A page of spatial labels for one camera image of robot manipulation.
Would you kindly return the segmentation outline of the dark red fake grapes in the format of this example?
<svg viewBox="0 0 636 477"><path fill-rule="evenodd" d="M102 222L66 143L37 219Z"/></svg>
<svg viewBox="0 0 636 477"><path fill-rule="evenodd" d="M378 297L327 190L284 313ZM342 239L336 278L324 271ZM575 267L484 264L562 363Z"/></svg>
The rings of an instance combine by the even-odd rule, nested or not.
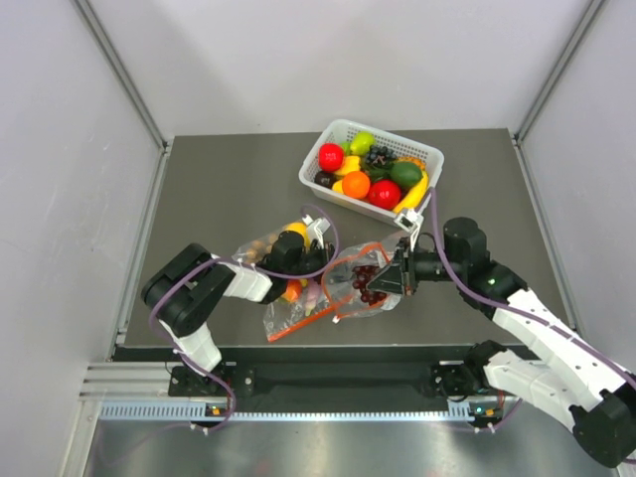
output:
<svg viewBox="0 0 636 477"><path fill-rule="evenodd" d="M358 265L353 268L352 286L360 293L360 299L363 303L373 306L384 301L388 296L381 291L374 291L369 288L371 279L379 271L376 265Z"/></svg>

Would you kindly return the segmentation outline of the clear zip bag orange seal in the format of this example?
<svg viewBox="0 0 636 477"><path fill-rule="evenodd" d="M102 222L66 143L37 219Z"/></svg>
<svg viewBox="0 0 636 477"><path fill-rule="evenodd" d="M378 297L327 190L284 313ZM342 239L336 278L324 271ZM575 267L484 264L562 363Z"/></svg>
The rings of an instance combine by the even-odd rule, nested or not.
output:
<svg viewBox="0 0 636 477"><path fill-rule="evenodd" d="M369 283L391 262L402 237L397 232L346 247L325 270L321 285L335 324L391 311L401 302L400 295L371 290Z"/></svg>

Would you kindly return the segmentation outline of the green fake avocado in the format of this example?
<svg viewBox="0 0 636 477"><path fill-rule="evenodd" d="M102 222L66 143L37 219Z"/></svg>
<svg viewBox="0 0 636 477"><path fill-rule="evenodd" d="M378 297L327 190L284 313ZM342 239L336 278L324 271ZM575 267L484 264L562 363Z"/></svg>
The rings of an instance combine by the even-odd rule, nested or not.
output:
<svg viewBox="0 0 636 477"><path fill-rule="evenodd" d="M421 181L423 173L414 163L395 162L390 171L390 177L402 189L408 190Z"/></svg>

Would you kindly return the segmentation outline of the purple fake grapes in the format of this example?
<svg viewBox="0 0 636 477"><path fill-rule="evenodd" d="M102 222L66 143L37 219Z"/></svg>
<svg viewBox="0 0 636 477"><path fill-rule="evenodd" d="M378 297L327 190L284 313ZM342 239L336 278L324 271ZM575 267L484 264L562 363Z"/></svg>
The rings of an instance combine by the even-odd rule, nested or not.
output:
<svg viewBox="0 0 636 477"><path fill-rule="evenodd" d="M388 146L373 145L365 158L365 164L370 168L387 169L397 159L396 153Z"/></svg>

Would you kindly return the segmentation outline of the green fake pear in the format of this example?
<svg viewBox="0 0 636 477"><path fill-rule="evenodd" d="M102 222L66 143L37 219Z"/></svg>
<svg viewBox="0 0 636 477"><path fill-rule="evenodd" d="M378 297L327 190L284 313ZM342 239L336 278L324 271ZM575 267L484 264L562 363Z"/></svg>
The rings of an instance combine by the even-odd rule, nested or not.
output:
<svg viewBox="0 0 636 477"><path fill-rule="evenodd" d="M359 131L350 142L350 153L355 156L365 156L375 145L375 137L369 131Z"/></svg>

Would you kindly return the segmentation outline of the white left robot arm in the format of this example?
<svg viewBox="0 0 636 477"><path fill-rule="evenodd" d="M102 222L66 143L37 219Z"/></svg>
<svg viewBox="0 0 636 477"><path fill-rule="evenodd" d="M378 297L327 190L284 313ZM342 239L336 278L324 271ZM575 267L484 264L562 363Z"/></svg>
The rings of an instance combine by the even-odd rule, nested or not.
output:
<svg viewBox="0 0 636 477"><path fill-rule="evenodd" d="M283 297L294 280L316 280L335 257L338 243L304 244L301 234L284 231L255 264L220 258L191 243L152 276L140 292L142 302L183 362L191 382L204 394L224 385L222 354L207 320L218 303L237 298L267 305Z"/></svg>

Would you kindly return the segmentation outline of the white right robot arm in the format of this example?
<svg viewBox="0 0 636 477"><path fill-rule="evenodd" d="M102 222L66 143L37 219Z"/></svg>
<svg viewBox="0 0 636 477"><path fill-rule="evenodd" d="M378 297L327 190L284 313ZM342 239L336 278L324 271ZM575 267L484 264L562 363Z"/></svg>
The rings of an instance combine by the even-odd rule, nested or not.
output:
<svg viewBox="0 0 636 477"><path fill-rule="evenodd" d="M413 210L398 214L396 223L406 235L391 262L371 279L370 289L407 296L421 282L453 282L471 308L541 360L534 365L493 341L477 344L464 359L466 386L478 394L494 388L531 404L605 467L634 463L634 373L585 342L525 280L492 259L474 220L460 217L434 228L432 250L418 244L422 222Z"/></svg>

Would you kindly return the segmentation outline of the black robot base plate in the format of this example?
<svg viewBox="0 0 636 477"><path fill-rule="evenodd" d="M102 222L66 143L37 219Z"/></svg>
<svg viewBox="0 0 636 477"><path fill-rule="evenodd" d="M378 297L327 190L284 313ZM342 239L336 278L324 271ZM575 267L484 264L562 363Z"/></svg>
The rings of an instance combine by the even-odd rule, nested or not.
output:
<svg viewBox="0 0 636 477"><path fill-rule="evenodd" d="M279 388L366 390L409 387L427 398L487 396L469 345L223 347L213 375L238 398Z"/></svg>

